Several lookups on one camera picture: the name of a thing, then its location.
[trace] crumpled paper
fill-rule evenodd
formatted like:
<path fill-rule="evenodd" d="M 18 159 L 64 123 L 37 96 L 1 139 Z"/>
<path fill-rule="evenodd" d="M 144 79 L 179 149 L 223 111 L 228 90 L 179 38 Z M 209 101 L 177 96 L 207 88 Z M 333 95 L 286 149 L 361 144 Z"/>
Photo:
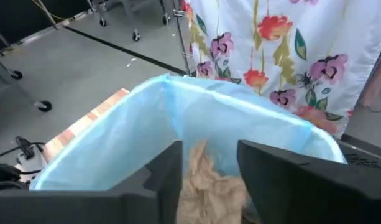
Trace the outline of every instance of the crumpled paper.
<path fill-rule="evenodd" d="M 240 224 L 249 195 L 240 177 L 221 177 L 205 152 L 206 141 L 190 151 L 180 194 L 178 224 Z"/>

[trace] blue plastic bag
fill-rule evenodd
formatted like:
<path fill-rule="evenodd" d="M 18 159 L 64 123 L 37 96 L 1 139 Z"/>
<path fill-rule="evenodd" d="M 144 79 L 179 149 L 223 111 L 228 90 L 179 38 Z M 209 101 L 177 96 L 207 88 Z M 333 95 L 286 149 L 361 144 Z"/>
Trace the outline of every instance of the blue plastic bag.
<path fill-rule="evenodd" d="M 346 163 L 328 133 L 244 86 L 162 75 L 139 85 L 72 140 L 30 189 L 109 189 L 177 139 L 183 140 L 185 169 L 189 150 L 207 139 L 222 175 L 240 175 L 240 139 Z"/>

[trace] white fabric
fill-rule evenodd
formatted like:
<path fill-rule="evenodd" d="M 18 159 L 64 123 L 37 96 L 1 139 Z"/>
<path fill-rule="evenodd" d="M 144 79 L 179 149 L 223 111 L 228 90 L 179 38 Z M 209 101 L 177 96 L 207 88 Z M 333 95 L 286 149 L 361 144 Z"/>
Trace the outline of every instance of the white fabric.
<path fill-rule="evenodd" d="M 381 0 L 188 0 L 186 6 L 199 77 L 240 82 L 329 133 L 337 137 L 343 134 L 381 51 Z M 281 22 L 286 18 L 287 23 L 275 30 L 277 36 L 274 32 L 267 35 L 269 26 L 263 24 L 264 19 L 274 16 Z M 266 29 L 260 30 L 260 24 Z M 223 34 L 230 35 L 219 42 L 217 37 Z M 262 39 L 259 46 L 255 44 L 258 38 L 255 34 Z M 294 64 L 290 64 L 293 72 L 290 69 L 287 77 L 282 76 L 280 86 L 283 66 L 275 64 L 274 54 L 280 44 L 284 44 L 284 37 L 290 52 L 286 59 Z M 302 41 L 306 45 L 305 54 Z M 206 45 L 204 49 L 200 47 L 201 42 Z M 335 55 L 337 59 L 318 63 Z M 258 79 L 262 61 L 268 78 L 265 83 Z M 253 73 L 247 82 L 244 75 L 250 69 Z M 312 77 L 314 88 L 304 85 L 301 80 L 304 72 Z"/>

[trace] yellow cable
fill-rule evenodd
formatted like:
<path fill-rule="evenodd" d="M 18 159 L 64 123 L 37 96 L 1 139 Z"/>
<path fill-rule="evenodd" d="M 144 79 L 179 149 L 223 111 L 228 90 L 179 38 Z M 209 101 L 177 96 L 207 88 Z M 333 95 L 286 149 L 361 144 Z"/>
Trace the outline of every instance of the yellow cable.
<path fill-rule="evenodd" d="M 38 4 L 35 0 L 32 0 L 32 1 L 33 1 L 33 3 L 34 3 L 36 6 L 38 6 L 41 10 L 44 11 L 44 9 L 42 8 L 42 6 L 40 6 L 40 4 Z M 58 17 L 58 16 L 56 16 L 56 15 L 50 13 L 50 12 L 47 12 L 47 13 L 49 13 L 52 17 L 54 17 L 54 18 L 56 18 L 56 19 L 60 19 L 60 20 L 70 19 L 70 18 L 62 18 L 62 17 Z"/>

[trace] gray floor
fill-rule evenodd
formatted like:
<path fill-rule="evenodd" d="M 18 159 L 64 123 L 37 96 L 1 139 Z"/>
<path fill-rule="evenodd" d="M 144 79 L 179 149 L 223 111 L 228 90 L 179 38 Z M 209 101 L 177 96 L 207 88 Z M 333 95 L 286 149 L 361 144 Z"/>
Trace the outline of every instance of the gray floor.
<path fill-rule="evenodd" d="M 70 27 L 107 40 L 121 47 L 185 69 L 175 23 L 162 24 L 158 2 L 135 16 L 139 19 L 140 42 L 131 39 L 132 28 L 121 7 L 108 12 L 109 25 L 101 27 L 97 14 L 72 22 Z M 186 20 L 181 20 L 188 43 Z M 20 86 L 36 99 L 53 103 L 53 110 L 42 113 L 14 90 L 0 96 L 0 153 L 14 147 L 21 135 L 30 141 L 47 142 L 85 115 L 108 96 L 124 87 L 133 89 L 146 79 L 169 72 L 129 54 L 100 44 L 66 29 L 52 32 L 24 45 L 1 60 L 20 70 Z M 374 108 L 381 109 L 381 99 Z M 381 113 L 357 107 L 346 133 L 381 147 Z M 15 163 L 16 153 L 1 162 Z"/>

